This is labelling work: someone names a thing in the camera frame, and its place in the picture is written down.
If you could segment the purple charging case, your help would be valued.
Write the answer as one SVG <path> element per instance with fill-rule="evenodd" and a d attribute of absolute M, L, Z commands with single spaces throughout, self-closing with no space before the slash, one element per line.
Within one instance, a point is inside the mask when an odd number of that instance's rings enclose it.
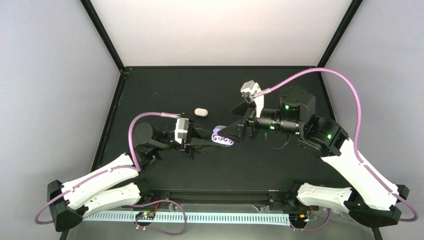
<path fill-rule="evenodd" d="M 219 132 L 226 128 L 225 125 L 217 125 L 212 130 L 211 140 L 225 147 L 232 146 L 235 142 L 227 137 L 219 135 Z"/>

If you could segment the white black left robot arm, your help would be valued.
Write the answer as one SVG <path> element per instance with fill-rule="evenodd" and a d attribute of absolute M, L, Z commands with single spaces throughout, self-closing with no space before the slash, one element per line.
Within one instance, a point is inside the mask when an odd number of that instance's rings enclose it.
<path fill-rule="evenodd" d="M 174 130 L 161 131 L 134 119 L 128 129 L 129 152 L 83 177 L 67 182 L 56 179 L 47 185 L 44 209 L 51 214 L 49 223 L 56 232 L 65 232 L 98 212 L 147 204 L 152 191 L 146 180 L 133 179 L 161 161 L 160 151 L 175 150 L 193 157 L 233 144 L 221 135 L 223 129 L 223 125 L 208 128 L 177 117 Z"/>

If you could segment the purple earbud one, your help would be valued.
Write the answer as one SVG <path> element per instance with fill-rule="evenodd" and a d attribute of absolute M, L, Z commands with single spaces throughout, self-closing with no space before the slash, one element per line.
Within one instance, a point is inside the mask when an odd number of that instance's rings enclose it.
<path fill-rule="evenodd" d="M 216 142 L 216 143 L 221 143 L 223 138 L 217 134 L 213 134 L 211 136 L 212 141 Z"/>
<path fill-rule="evenodd" d="M 233 140 L 231 140 L 231 139 L 229 139 L 229 138 L 224 138 L 224 139 L 221 141 L 221 143 L 222 143 L 223 145 L 226 145 L 226 146 L 232 146 L 232 145 L 234 144 L 234 141 L 233 141 Z"/>

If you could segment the white earbud charging case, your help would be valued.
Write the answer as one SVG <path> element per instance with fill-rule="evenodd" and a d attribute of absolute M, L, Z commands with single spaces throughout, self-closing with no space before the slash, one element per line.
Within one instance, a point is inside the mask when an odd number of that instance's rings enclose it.
<path fill-rule="evenodd" d="M 207 116 L 208 116 L 208 114 L 209 114 L 209 112 L 208 112 L 208 110 L 207 110 L 207 109 L 205 109 L 205 108 L 196 108 L 196 109 L 194 110 L 194 114 L 195 114 L 196 116 L 198 116 L 198 117 L 207 117 Z"/>

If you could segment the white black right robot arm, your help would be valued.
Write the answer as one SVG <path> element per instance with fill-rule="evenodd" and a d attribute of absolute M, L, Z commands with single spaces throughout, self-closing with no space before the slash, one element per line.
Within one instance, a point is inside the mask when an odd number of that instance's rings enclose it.
<path fill-rule="evenodd" d="M 242 119 L 226 127 L 216 126 L 211 140 L 231 146 L 244 138 L 255 139 L 259 130 L 295 137 L 296 144 L 334 168 L 349 187 L 334 188 L 297 183 L 286 193 L 293 210 L 319 206 L 347 213 L 369 228 L 393 226 L 401 220 L 396 204 L 408 197 L 405 185 L 395 185 L 378 173 L 360 154 L 348 133 L 335 121 L 316 114 L 316 97 L 298 85 L 283 87 L 277 109 L 260 108 L 258 97 L 234 108 L 245 111 Z"/>

